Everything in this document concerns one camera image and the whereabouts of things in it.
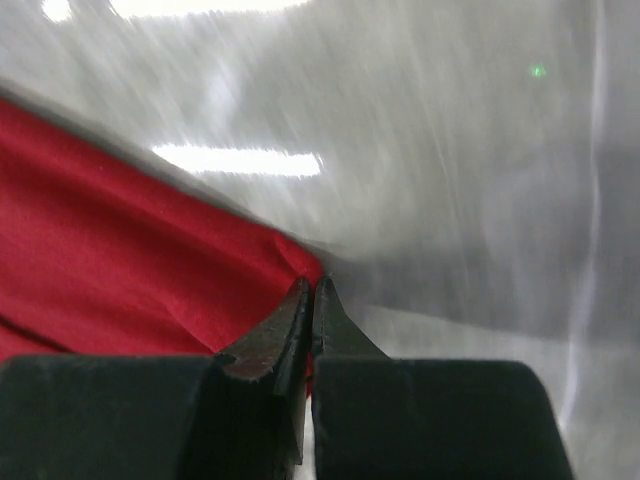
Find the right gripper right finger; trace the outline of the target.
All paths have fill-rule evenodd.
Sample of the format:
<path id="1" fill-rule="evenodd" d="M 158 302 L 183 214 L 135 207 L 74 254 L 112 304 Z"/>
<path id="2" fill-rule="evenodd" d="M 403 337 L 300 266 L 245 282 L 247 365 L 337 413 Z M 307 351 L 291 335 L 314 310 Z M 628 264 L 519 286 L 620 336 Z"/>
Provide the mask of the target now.
<path id="1" fill-rule="evenodd" d="M 524 363 L 397 359 L 349 318 L 333 281 L 312 327 L 320 479 L 570 479 L 545 387 Z"/>

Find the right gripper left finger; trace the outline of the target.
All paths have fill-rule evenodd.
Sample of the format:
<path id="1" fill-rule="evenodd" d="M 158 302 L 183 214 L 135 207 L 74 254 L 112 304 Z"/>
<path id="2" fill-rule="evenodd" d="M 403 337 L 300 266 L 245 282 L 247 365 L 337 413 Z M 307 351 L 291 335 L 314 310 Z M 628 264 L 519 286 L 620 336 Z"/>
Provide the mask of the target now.
<path id="1" fill-rule="evenodd" d="M 303 459 L 310 287 L 214 355 L 17 356 L 5 479 L 289 479 Z"/>

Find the red t shirt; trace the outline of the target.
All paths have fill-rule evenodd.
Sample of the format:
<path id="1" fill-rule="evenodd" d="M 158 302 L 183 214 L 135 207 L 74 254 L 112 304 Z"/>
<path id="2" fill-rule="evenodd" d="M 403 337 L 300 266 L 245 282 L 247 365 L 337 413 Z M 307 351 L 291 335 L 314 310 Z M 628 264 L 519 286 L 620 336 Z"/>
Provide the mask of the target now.
<path id="1" fill-rule="evenodd" d="M 1 104 L 1 355 L 211 354 L 320 261 Z"/>

